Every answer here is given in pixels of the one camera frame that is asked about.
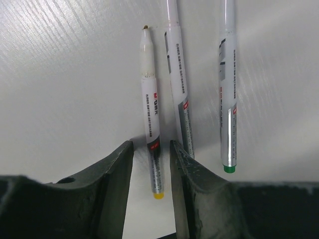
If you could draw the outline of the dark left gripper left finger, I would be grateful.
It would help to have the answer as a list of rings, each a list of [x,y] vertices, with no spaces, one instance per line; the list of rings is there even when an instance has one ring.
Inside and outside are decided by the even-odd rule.
[[[133,156],[133,143],[125,141],[109,156],[56,183],[1,176],[1,238],[120,239]]]

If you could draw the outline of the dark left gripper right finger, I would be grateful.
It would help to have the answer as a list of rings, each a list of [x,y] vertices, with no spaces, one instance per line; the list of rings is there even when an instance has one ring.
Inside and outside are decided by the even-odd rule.
[[[177,239],[316,239],[317,182],[230,182],[169,144]]]

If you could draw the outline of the white pen yellow end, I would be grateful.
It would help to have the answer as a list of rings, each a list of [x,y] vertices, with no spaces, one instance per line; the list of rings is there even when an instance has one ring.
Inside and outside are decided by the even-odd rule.
[[[154,45],[150,28],[147,25],[142,28],[140,41],[140,73],[151,187],[154,198],[160,200],[164,198],[164,182],[160,140],[159,98],[155,72]]]

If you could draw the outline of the white pen red end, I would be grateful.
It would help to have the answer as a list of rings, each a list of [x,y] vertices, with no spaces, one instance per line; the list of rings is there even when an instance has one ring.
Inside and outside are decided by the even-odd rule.
[[[173,107],[175,113],[178,142],[183,149],[194,158],[192,127],[190,120],[190,106],[188,99],[187,80],[183,57],[181,28],[178,18],[177,1],[165,0],[165,28],[164,38],[167,64],[170,75]]]

